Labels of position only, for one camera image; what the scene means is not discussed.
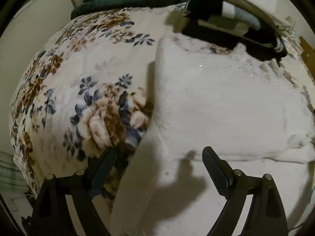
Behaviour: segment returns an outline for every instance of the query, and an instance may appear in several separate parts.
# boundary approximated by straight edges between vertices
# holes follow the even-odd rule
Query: white cloth
[[[184,157],[179,160],[170,159],[172,153],[156,154],[155,158],[159,156],[158,161],[154,162],[159,163],[159,180],[156,181],[156,173],[148,169],[151,159],[147,159],[145,151],[148,149],[142,155],[136,153],[133,161],[146,165],[137,168],[132,166],[132,162],[132,167],[127,169],[128,181],[122,179],[111,217],[111,235],[120,236],[122,230],[135,227],[143,229],[147,236],[207,235],[226,200],[218,194],[201,157],[196,156],[191,162],[187,162],[183,160]],[[311,198],[308,193],[314,184],[310,185],[312,172],[308,171],[307,164],[267,159],[229,162],[229,165],[233,169],[241,169],[248,176],[262,177],[265,173],[272,175],[279,190],[289,229],[301,224],[312,211],[315,198],[314,194]],[[136,192],[139,185],[142,186],[141,190]],[[251,196],[248,196],[233,233],[235,236],[240,234],[244,226],[250,203]]]
[[[228,56],[202,54],[205,45],[181,34],[159,43],[154,119],[161,148],[183,156],[210,145],[227,160],[314,160],[313,115],[301,90],[241,44]]]

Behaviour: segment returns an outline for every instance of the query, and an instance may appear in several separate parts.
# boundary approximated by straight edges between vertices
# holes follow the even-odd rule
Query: cardboard box
[[[308,67],[308,70],[310,71],[311,75],[315,79],[315,52],[302,36],[300,37],[300,41],[301,41],[300,45],[304,50],[301,55],[302,59],[306,66]]]

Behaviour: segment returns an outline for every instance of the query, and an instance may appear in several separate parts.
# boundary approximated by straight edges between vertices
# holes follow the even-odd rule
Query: cable
[[[30,198],[31,198],[31,197],[35,198],[35,196],[32,195],[32,194],[25,194],[24,196],[21,196],[21,197],[18,197],[18,198],[10,198],[10,199],[22,199],[22,198],[24,198],[24,197],[26,197],[26,196],[30,196]]]

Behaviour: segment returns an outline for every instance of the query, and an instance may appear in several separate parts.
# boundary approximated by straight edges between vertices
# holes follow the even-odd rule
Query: metal screw
[[[234,170],[234,174],[240,176],[243,174],[243,172],[241,170]]]
[[[77,172],[76,172],[76,174],[78,175],[78,176],[82,176],[83,174],[84,174],[84,170],[78,170]]]
[[[265,178],[267,178],[268,180],[271,180],[272,176],[270,174],[265,174]]]
[[[54,178],[54,174],[49,174],[46,176],[47,180],[52,180]]]

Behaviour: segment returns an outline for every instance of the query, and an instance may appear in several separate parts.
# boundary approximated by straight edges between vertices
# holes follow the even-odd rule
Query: white blanket
[[[241,44],[228,56],[203,54],[205,45],[181,34],[159,43],[160,148],[182,156],[210,145],[227,160],[314,160],[313,115],[277,64],[250,57]]]

